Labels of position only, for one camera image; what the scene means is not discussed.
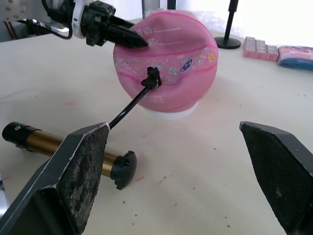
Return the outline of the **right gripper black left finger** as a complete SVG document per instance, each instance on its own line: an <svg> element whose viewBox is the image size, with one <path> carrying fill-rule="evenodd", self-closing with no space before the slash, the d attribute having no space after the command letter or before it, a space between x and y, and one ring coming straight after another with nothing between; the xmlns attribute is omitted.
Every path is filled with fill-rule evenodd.
<svg viewBox="0 0 313 235"><path fill-rule="evenodd" d="M97 195L109 125L69 134L0 220L2 235L80 235Z"/></svg>

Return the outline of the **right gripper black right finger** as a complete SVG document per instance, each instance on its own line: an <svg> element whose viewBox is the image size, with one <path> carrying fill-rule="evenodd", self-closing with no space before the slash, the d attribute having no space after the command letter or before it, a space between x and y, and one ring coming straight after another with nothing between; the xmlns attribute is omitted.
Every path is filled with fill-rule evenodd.
<svg viewBox="0 0 313 235"><path fill-rule="evenodd" d="M288 235L313 233L313 155L291 133L242 121L257 182Z"/></svg>

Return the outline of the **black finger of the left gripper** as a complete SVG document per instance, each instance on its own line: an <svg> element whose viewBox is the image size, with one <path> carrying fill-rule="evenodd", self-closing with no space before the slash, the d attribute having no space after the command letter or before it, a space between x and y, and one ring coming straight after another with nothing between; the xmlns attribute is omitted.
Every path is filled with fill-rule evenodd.
<svg viewBox="0 0 313 235"><path fill-rule="evenodd" d="M148 43L136 32L122 26L110 24L107 27L107 40L128 48L147 47Z"/></svg>
<svg viewBox="0 0 313 235"><path fill-rule="evenodd" d="M114 16L114 23L118 26L122 26L124 28L131 28L134 26L134 23L121 19L119 17Z"/></svg>

